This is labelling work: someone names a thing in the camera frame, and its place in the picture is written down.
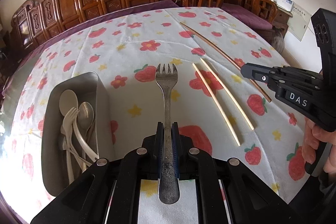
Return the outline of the person right hand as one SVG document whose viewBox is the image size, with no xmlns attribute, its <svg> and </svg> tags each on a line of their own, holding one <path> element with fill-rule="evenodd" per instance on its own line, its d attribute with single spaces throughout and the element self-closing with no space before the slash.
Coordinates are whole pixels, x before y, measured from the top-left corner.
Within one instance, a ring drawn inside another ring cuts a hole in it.
<svg viewBox="0 0 336 224">
<path fill-rule="evenodd" d="M 327 132 L 316 125 L 313 121 L 305 117 L 305 132 L 302 144 L 302 156 L 304 160 L 313 164 L 316 158 L 315 151 L 318 149 L 319 143 L 325 142 L 332 144 L 329 157 L 325 162 L 323 170 L 329 175 L 331 181 L 335 181 L 336 167 L 336 135 L 334 132 Z"/>
</svg>

